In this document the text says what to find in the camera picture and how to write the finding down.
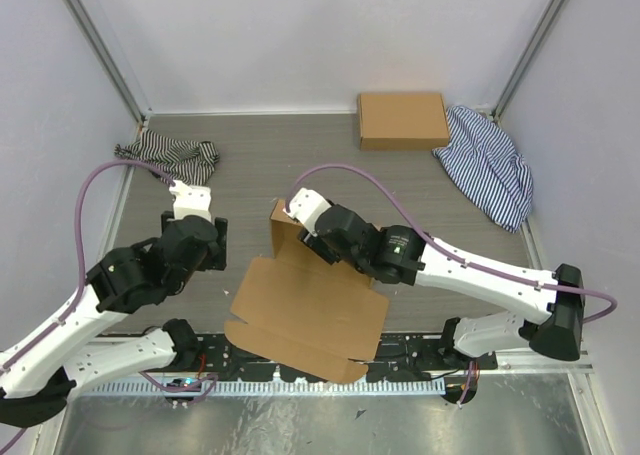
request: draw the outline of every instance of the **flattened cardboard box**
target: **flattened cardboard box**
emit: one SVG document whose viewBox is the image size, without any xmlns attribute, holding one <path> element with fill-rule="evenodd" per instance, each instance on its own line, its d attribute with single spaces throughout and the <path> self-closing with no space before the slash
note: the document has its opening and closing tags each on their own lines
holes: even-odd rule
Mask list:
<svg viewBox="0 0 640 455">
<path fill-rule="evenodd" d="M 440 93 L 361 93 L 358 113 L 360 150 L 432 150 L 449 144 Z"/>
<path fill-rule="evenodd" d="M 367 373 L 389 300 L 370 289 L 370 277 L 345 263 L 327 264 L 297 239 L 302 226 L 271 214 L 274 258 L 254 258 L 231 306 L 231 343 L 261 357 L 336 383 Z"/>
</svg>

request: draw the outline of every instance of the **cable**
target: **cable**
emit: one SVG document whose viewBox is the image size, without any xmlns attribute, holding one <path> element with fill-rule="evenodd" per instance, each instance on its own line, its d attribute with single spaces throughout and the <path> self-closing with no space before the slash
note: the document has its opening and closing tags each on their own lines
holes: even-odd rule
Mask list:
<svg viewBox="0 0 640 455">
<path fill-rule="evenodd" d="M 207 364 L 207 356 L 203 353 L 202 355 L 200 355 L 200 370 L 198 370 L 198 374 L 196 375 L 196 378 L 198 380 L 200 380 L 200 377 L 202 376 L 202 372 L 204 372 L 204 367 Z"/>
<path fill-rule="evenodd" d="M 527 285 L 530 287 L 536 287 L 536 288 L 540 288 L 540 289 L 544 289 L 544 290 L 553 290 L 554 292 L 558 291 L 559 287 L 558 285 L 552 285 L 550 283 L 545 283 L 542 284 L 541 286 L 539 286 L 539 283 L 535 280 L 531 280 L 528 278 L 524 278 L 524 277 L 518 277 L 516 275 L 511 275 L 510 273 L 506 273 L 506 272 L 502 272 L 500 270 L 496 270 L 494 268 L 490 268 L 490 267 L 486 267 L 484 265 L 481 265 L 479 263 L 475 263 L 475 262 L 467 262 L 463 257 L 450 252 L 449 250 L 447 250 L 446 248 L 438 245 L 438 243 L 431 238 L 431 236 L 427 233 L 425 233 L 422 228 L 420 228 L 420 226 L 418 225 L 418 223 L 413 220 L 413 218 L 411 217 L 411 215 L 409 215 L 409 213 L 404 209 L 404 207 L 400 204 L 400 202 L 396 199 L 396 197 L 393 196 L 393 194 L 391 194 L 391 192 L 389 192 L 389 190 L 387 190 L 373 175 L 365 172 L 364 170 L 361 170 L 357 167 L 353 167 L 351 165 L 346 165 L 343 163 L 326 163 L 324 165 L 318 165 L 316 167 L 310 168 L 309 170 L 305 171 L 302 175 L 300 175 L 297 180 L 294 182 L 293 187 L 291 188 L 291 191 L 289 192 L 289 195 L 287 196 L 287 199 L 285 201 L 285 207 L 287 210 L 289 210 L 289 203 L 291 202 L 291 199 L 294 197 L 294 195 L 297 193 L 300 185 L 302 184 L 302 182 L 311 174 L 319 172 L 321 170 L 327 170 L 327 169 L 331 169 L 331 168 L 337 168 L 337 169 L 342 169 L 342 170 L 347 170 L 349 172 L 352 173 L 356 173 L 358 175 L 360 175 L 361 177 L 367 179 L 369 182 L 371 182 L 372 184 L 374 184 L 378 190 L 380 190 L 385 197 L 387 197 L 387 199 L 391 202 L 391 204 L 396 208 L 396 210 L 400 213 L 400 215 L 402 215 L 402 217 L 407 221 L 407 223 L 411 226 L 411 228 L 413 228 L 413 230 L 415 230 L 415 232 L 420 236 L 420 238 L 422 238 L 430 247 L 432 247 L 434 250 L 436 250 L 437 252 L 441 253 L 442 255 L 444 255 L 447 258 L 450 258 L 451 260 L 454 260 L 458 263 L 460 263 L 461 265 L 465 265 L 469 268 L 473 268 L 475 270 L 478 270 L 480 272 L 484 272 L 484 273 L 488 273 L 490 275 L 494 275 L 496 277 L 500 277 L 504 280 L 509 280 L 511 282 L 517 282 L 517 283 L 521 283 L 523 285 Z M 601 300 L 606 300 L 607 302 L 609 302 L 609 306 L 603 310 L 601 310 L 600 312 L 597 312 L 589 317 L 585 317 L 584 319 L 584 323 L 588 323 L 588 322 L 593 322 L 594 320 L 598 320 L 599 318 L 605 317 L 607 315 L 609 315 L 611 312 L 613 312 L 617 307 L 618 307 L 618 301 L 612 297 L 609 294 L 606 293 L 602 293 L 602 292 L 598 292 L 596 290 L 590 290 L 590 289 L 586 289 L 586 288 L 576 288 L 576 287 L 567 287 L 567 286 L 562 286 L 562 292 L 566 292 L 566 293 L 575 293 L 577 295 L 586 295 L 588 297 L 593 297 L 593 298 L 599 298 Z"/>
<path fill-rule="evenodd" d="M 438 380 L 439 378 L 444 378 L 444 377 L 448 377 L 449 375 L 453 375 L 454 373 L 458 373 L 460 371 L 460 369 L 457 370 L 452 370 L 450 372 L 447 373 L 443 373 L 441 375 L 438 375 L 437 377 L 431 377 L 431 381 L 433 380 Z"/>
<path fill-rule="evenodd" d="M 464 399 L 467 398 L 467 393 L 469 392 L 469 387 L 471 386 L 472 378 L 473 378 L 473 362 L 469 362 L 469 367 L 467 368 L 467 381 L 464 384 L 462 395 L 460 395 L 460 398 L 458 399 L 458 402 L 457 402 L 458 408 L 462 408 Z"/>
<path fill-rule="evenodd" d="M 63 324 L 64 321 L 69 318 L 69 315 L 73 313 L 73 311 L 80 304 L 80 300 L 82 300 L 82 295 L 84 293 L 85 286 L 85 277 L 86 277 L 86 266 L 84 260 L 84 245 L 82 243 L 82 207 L 84 204 L 85 196 L 87 195 L 87 191 L 89 190 L 89 186 L 93 182 L 93 180 L 105 170 L 117 167 L 117 166 L 134 166 L 146 168 L 147 170 L 155 173 L 161 178 L 164 178 L 169 182 L 170 185 L 175 185 L 175 182 L 171 176 L 162 170 L 154 167 L 153 165 L 149 165 L 148 163 L 139 162 L 137 160 L 114 160 L 111 162 L 103 163 L 95 170 L 93 170 L 89 176 L 86 178 L 82 186 L 80 187 L 80 192 L 78 193 L 78 198 L 76 199 L 76 207 L 74 212 L 74 221 L 73 221 L 73 231 L 75 235 L 76 242 L 76 255 L 78 258 L 78 285 L 76 289 L 76 293 L 71 300 L 71 304 L 62 312 L 59 319 L 56 322 L 51 323 L 47 328 L 45 328 L 42 332 L 36 335 L 32 340 L 24 345 L 20 350 L 14 353 L 7 361 L 5 361 L 0 367 L 0 375 L 7 372 L 18 360 L 20 360 L 24 355 L 26 355 L 33 347 L 38 345 L 42 340 L 44 340 L 51 332 L 53 332 L 59 325 Z"/>
<path fill-rule="evenodd" d="M 159 388 L 163 392 L 182 393 L 182 392 L 185 391 L 183 387 L 167 387 L 166 385 L 158 382 L 155 378 L 153 378 L 148 373 L 140 372 L 140 375 L 142 375 L 149 383 L 151 383 L 151 385 L 153 385 L 156 388 Z M 209 387 L 207 387 L 207 389 L 201 395 L 199 395 L 198 397 L 196 397 L 193 400 L 191 400 L 190 402 L 188 402 L 187 405 L 191 405 L 193 403 L 198 403 L 198 402 L 204 400 L 204 398 L 207 395 L 209 395 L 209 393 L 211 393 L 211 391 L 215 388 L 216 384 L 218 383 L 218 374 L 217 373 L 210 373 L 206 377 L 201 378 L 199 380 L 196 380 L 195 382 L 190 383 L 189 385 L 187 385 L 187 388 L 195 388 L 195 387 L 199 387 L 200 385 L 202 385 L 204 382 L 206 382 L 208 380 L 213 380 L 213 383 L 211 385 L 209 385 Z"/>
<path fill-rule="evenodd" d="M 142 333 L 140 334 L 141 337 L 144 337 L 147 333 L 149 333 L 151 330 L 155 330 L 157 328 L 161 328 L 158 325 L 149 325 L 147 328 L 145 328 Z"/>
<path fill-rule="evenodd" d="M 27 432 L 26 428 L 21 428 L 18 433 L 16 433 L 13 438 L 11 440 L 9 440 L 9 443 L 7 443 L 4 447 L 0 448 L 0 455 L 4 455 L 5 453 L 7 453 L 9 450 L 11 450 L 13 448 L 13 446 L 18 443 L 18 440 L 20 440 L 22 438 L 22 436 Z"/>
</svg>

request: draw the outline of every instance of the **black and white striped cloth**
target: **black and white striped cloth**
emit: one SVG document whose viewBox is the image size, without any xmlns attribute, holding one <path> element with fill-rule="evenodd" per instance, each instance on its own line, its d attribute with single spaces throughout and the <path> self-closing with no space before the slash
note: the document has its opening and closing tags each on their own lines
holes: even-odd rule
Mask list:
<svg viewBox="0 0 640 455">
<path fill-rule="evenodd" d="M 116 145 L 114 153 L 118 158 L 154 165 L 187 185 L 206 185 L 220 160 L 212 142 L 174 140 L 148 128 L 132 144 Z"/>
<path fill-rule="evenodd" d="M 531 212 L 531 170 L 496 124 L 467 107 L 447 110 L 451 140 L 433 150 L 456 186 L 491 220 L 515 232 Z"/>
</svg>

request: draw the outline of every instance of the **wood grain floor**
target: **wood grain floor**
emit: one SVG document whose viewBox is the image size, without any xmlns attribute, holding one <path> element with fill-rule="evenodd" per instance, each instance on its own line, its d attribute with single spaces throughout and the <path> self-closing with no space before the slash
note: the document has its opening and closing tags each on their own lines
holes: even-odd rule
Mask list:
<svg viewBox="0 0 640 455">
<path fill-rule="evenodd" d="M 356 165 L 374 174 L 434 236 L 507 263 L 528 265 L 520 234 L 493 224 L 449 180 L 428 152 L 360 152 L 352 115 L 157 116 L 160 134 L 213 141 L 221 161 L 211 177 L 212 213 L 229 219 L 228 267 L 197 273 L 185 291 L 160 306 L 144 307 L 113 327 L 137 332 L 170 318 L 186 318 L 198 332 L 220 332 L 249 261 L 271 254 L 269 214 L 305 169 L 326 162 Z M 306 184 L 377 224 L 402 224 L 394 208 L 368 182 L 341 171 L 323 172 Z M 160 213 L 171 209 L 167 188 L 149 173 L 133 176 L 116 246 L 157 236 Z M 426 287 L 383 286 L 391 299 L 385 329 L 440 331 L 454 316 L 482 316 L 500 309 L 461 294 Z"/>
</svg>

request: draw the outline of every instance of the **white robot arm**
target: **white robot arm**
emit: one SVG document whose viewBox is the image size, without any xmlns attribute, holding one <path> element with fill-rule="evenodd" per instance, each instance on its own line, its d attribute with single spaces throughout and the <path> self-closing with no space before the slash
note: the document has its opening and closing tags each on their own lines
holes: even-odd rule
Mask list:
<svg viewBox="0 0 640 455">
<path fill-rule="evenodd" d="M 454 367 L 488 352 L 527 346 L 555 359 L 580 358 L 584 300 L 562 291 L 563 286 L 582 286 L 575 267 L 561 265 L 555 272 L 516 267 L 439 239 L 429 237 L 431 243 L 426 243 L 424 235 L 409 227 L 378 229 L 305 188 L 285 213 L 304 226 L 299 239 L 328 263 L 344 261 L 382 283 L 444 288 L 504 307 L 503 313 L 445 323 L 440 353 Z M 535 283 L 524 285 L 517 278 Z"/>
<path fill-rule="evenodd" d="M 87 273 L 82 298 L 68 317 L 62 320 L 75 294 L 0 353 L 0 423 L 34 426 L 60 412 L 69 398 L 109 380 L 167 366 L 180 370 L 195 360 L 198 339 L 178 319 L 127 343 L 85 347 L 140 307 L 179 294 L 195 271 L 225 269 L 227 221 L 211 222 L 210 189 L 175 182 L 170 192 L 173 212 L 162 214 L 160 237 L 111 250 Z"/>
</svg>

